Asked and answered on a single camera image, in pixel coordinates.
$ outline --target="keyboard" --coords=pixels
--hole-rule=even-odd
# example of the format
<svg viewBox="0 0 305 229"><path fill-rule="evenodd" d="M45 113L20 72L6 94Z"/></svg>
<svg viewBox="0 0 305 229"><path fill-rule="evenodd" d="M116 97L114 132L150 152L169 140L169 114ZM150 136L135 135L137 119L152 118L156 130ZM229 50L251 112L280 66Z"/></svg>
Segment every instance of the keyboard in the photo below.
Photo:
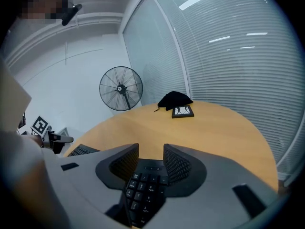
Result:
<svg viewBox="0 0 305 229"><path fill-rule="evenodd" d="M68 156L86 155L99 152L99 150L80 144Z"/></svg>
<svg viewBox="0 0 305 229"><path fill-rule="evenodd" d="M146 162L139 162L126 188L130 219L132 225L138 228L142 228L165 202L164 192L168 186L168 176L163 162L154 161L158 164L148 166Z"/></svg>

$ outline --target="wooden table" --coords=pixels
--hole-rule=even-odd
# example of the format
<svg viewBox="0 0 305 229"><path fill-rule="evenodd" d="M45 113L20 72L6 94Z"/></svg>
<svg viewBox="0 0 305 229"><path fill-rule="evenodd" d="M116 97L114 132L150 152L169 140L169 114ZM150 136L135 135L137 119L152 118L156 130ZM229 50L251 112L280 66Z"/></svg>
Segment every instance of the wooden table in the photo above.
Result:
<svg viewBox="0 0 305 229"><path fill-rule="evenodd" d="M195 117L178 119L172 110L154 112L157 104L118 114L85 133L64 156L79 144L106 150L139 143L139 158L163 159L163 144L176 144L230 158L278 190L271 149L249 120L217 104L194 102L191 108Z"/></svg>

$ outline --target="standing fan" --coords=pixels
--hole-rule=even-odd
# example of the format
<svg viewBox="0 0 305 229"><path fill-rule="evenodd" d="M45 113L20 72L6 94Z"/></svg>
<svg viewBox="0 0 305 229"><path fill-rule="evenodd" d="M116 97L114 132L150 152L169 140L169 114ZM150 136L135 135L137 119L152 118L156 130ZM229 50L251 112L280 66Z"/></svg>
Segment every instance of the standing fan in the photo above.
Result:
<svg viewBox="0 0 305 229"><path fill-rule="evenodd" d="M143 84L139 75L128 67L114 67L100 82L100 95L111 109L125 111L136 106L142 97Z"/></svg>

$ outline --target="picture frame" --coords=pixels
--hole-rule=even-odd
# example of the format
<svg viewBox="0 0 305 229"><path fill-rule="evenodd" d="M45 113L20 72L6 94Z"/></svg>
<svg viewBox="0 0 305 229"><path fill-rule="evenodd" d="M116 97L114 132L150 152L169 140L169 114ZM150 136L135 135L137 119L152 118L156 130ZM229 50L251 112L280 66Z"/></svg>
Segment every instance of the picture frame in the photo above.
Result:
<svg viewBox="0 0 305 229"><path fill-rule="evenodd" d="M194 117L192 108L189 105L175 107L173 109L172 118Z"/></svg>

